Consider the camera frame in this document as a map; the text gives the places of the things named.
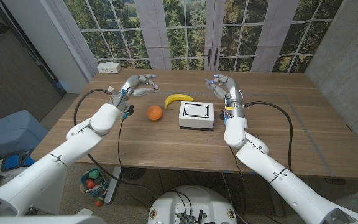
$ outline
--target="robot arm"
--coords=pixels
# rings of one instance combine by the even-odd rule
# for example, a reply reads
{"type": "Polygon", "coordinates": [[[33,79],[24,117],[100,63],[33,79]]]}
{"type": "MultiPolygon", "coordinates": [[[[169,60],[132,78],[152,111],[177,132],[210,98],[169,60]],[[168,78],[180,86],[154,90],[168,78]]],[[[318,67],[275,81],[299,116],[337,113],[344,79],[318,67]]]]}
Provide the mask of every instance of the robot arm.
{"type": "Polygon", "coordinates": [[[127,104],[131,95],[136,95],[140,85],[151,84],[153,89],[140,89],[139,95],[158,91],[150,80],[155,75],[133,75],[122,88],[89,119],[77,124],[66,135],[67,141],[32,164],[17,177],[0,187],[0,216],[25,215],[33,202],[41,196],[53,181],[60,177],[78,159],[81,159],[102,141],[124,112],[124,119],[133,113],[133,106],[127,104]]]}
{"type": "Polygon", "coordinates": [[[352,223],[358,220],[358,213],[332,203],[318,195],[295,174],[271,158],[268,147],[258,138],[245,132],[247,120],[242,113],[242,93],[236,81],[225,75],[214,75],[207,86],[220,91],[215,82],[226,85],[230,93],[225,95],[225,106],[231,113],[225,117],[225,142],[239,149],[236,156],[247,167],[261,175],[283,197],[283,199],[310,224],[352,223]]]}

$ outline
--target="power outlet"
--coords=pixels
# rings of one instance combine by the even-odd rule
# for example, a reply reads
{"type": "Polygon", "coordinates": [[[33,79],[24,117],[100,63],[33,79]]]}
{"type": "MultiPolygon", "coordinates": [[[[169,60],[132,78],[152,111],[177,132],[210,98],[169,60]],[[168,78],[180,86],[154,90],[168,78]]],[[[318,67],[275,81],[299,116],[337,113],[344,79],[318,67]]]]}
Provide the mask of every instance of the power outlet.
{"type": "Polygon", "coordinates": [[[99,73],[117,74],[119,73],[119,71],[121,71],[121,65],[120,63],[114,63],[114,62],[100,63],[98,65],[98,71],[99,73]]]}

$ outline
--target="table surface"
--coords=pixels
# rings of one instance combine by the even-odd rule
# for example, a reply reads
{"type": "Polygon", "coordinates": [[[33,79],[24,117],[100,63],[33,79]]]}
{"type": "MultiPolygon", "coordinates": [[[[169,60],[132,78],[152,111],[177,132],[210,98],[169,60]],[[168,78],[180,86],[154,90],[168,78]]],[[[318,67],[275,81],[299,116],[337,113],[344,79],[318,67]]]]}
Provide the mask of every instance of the table surface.
{"type": "MultiPolygon", "coordinates": [[[[154,81],[161,88],[158,93],[129,103],[135,113],[122,125],[120,153],[123,166],[211,172],[238,172],[234,157],[224,142],[225,127],[219,119],[224,102],[206,88],[205,78],[212,79],[213,71],[129,70],[119,74],[97,74],[82,94],[67,109],[32,153],[40,159],[65,141],[73,127],[73,113],[79,98],[95,88],[120,88],[133,74],[157,74],[154,81]],[[179,129],[180,101],[165,110],[164,101],[173,93],[185,93],[194,101],[214,103],[213,131],[179,129]],[[160,121],[147,118],[147,108],[158,105],[163,109],[160,121]]],[[[292,167],[297,175],[314,177],[343,177],[358,179],[358,137],[346,126],[325,97],[308,77],[299,73],[224,72],[238,82],[244,103],[267,101],[282,107],[293,122],[292,167]]],[[[104,93],[92,93],[81,104],[78,122],[91,117],[108,102],[104,93]]],[[[252,135],[270,149],[269,155],[288,167],[289,125],[286,117],[275,108],[254,105],[244,109],[252,135]]],[[[100,164],[119,165],[117,156],[118,121],[91,154],[100,164]]],[[[80,163],[92,163],[88,157],[80,163]]],[[[244,173],[252,173],[239,162],[244,173]]]]}

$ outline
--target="banana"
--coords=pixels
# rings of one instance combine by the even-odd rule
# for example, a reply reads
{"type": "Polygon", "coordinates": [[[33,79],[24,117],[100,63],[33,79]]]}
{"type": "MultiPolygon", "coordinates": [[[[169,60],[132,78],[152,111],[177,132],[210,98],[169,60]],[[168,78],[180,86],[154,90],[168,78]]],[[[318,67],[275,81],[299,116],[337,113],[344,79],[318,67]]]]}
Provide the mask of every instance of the banana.
{"type": "Polygon", "coordinates": [[[168,109],[168,105],[176,100],[193,101],[192,97],[184,94],[172,94],[165,99],[165,109],[168,109]]]}

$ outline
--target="white box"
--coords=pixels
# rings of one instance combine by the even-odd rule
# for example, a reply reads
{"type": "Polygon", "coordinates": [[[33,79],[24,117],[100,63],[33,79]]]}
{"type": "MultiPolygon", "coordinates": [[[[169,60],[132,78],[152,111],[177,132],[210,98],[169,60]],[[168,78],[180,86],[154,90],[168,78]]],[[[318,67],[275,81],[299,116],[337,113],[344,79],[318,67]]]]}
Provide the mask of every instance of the white box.
{"type": "Polygon", "coordinates": [[[212,131],[214,104],[182,101],[179,112],[180,129],[212,131]]]}
{"type": "Polygon", "coordinates": [[[121,64],[114,62],[104,62],[98,65],[98,70],[100,73],[113,73],[117,74],[121,71],[121,64]]]}

